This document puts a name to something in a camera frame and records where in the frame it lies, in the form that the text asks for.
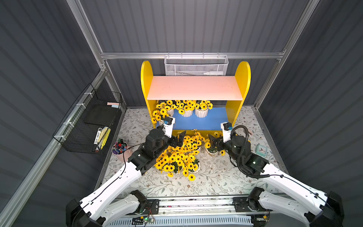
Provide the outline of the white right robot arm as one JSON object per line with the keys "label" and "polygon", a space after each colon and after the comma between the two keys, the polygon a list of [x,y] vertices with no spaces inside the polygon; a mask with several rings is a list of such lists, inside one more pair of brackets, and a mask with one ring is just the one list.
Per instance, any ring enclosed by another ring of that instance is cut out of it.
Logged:
{"label": "white right robot arm", "polygon": [[289,198],[254,187],[245,204],[251,211],[277,211],[310,227],[341,227],[345,217],[343,202],[335,192],[325,193],[284,173],[265,158],[251,152],[246,126],[222,123],[222,136],[209,135],[212,149],[225,151],[232,165],[250,178],[272,185]]}

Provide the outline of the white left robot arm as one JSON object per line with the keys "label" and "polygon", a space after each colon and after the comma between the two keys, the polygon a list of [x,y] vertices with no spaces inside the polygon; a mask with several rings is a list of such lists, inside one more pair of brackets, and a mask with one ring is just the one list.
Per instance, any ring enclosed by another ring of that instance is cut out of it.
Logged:
{"label": "white left robot arm", "polygon": [[147,198],[139,190],[132,191],[119,201],[115,198],[131,183],[142,177],[157,162],[157,158],[168,147],[181,147],[186,132],[178,137],[172,131],[152,129],[144,143],[132,153],[124,167],[82,200],[71,200],[66,206],[68,227],[105,227],[113,221],[131,214],[142,213]]}

